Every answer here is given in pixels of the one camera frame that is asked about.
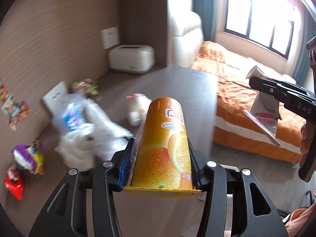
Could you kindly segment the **person's right hand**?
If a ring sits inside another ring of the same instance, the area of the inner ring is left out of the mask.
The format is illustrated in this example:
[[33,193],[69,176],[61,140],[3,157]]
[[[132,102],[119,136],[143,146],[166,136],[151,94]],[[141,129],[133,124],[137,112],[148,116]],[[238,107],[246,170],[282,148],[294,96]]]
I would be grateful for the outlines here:
[[309,140],[308,140],[308,129],[307,129],[307,125],[304,124],[301,129],[300,129],[300,133],[302,135],[302,140],[300,143],[300,152],[304,155],[307,154],[309,152]]

